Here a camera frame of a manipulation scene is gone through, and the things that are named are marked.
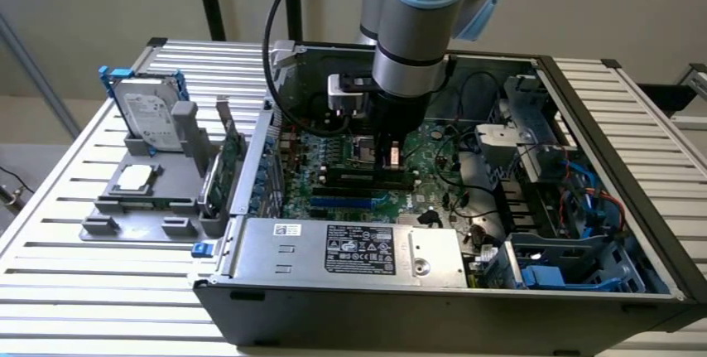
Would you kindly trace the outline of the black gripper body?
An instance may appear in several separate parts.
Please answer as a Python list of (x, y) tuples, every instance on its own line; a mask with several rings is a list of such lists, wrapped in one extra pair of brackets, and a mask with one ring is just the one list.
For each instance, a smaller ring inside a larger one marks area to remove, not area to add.
[(370, 94), (367, 118), (378, 146), (405, 142), (407, 135), (421, 127), (427, 112), (427, 95), (403, 98), (385, 91)]

